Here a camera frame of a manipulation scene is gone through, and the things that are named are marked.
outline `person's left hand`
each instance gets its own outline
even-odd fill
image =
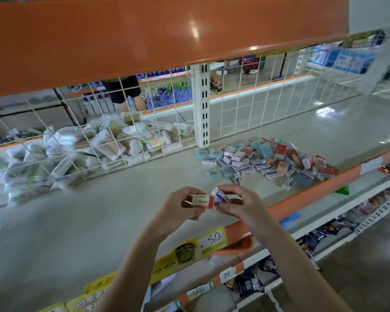
[[[188,201],[192,201],[190,194],[205,195],[202,190],[193,187],[184,187],[172,192],[165,199],[161,208],[156,212],[150,223],[151,230],[166,239],[175,232],[185,220],[198,220],[205,212],[202,207],[193,207]]]

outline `person wearing black shorts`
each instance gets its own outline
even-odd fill
[[[137,111],[145,111],[146,104],[142,97],[140,96],[141,90],[139,86],[139,82],[135,75],[127,76],[124,78],[113,78],[109,80],[101,80],[104,87],[106,88],[108,94],[110,95],[110,99],[113,103],[119,104],[120,113],[129,113],[130,108],[127,103],[127,96],[130,96],[133,99],[134,105]]]

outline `blue box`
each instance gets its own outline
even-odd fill
[[[331,45],[315,46],[312,48],[309,62],[323,67],[332,67],[340,52],[340,48],[332,48]]]
[[[333,67],[346,72],[365,73],[376,53],[374,50],[343,49]]]

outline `forearm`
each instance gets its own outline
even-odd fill
[[[299,311],[351,311],[315,269],[297,242],[278,223],[268,220],[253,235],[269,250]]]
[[[99,302],[98,312],[140,311],[162,241],[150,227],[140,234]]]

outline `shoe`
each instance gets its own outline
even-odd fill
[[[217,74],[218,75],[223,75],[223,71],[222,70],[217,70]],[[227,75],[228,74],[228,70],[224,70],[224,75]]]

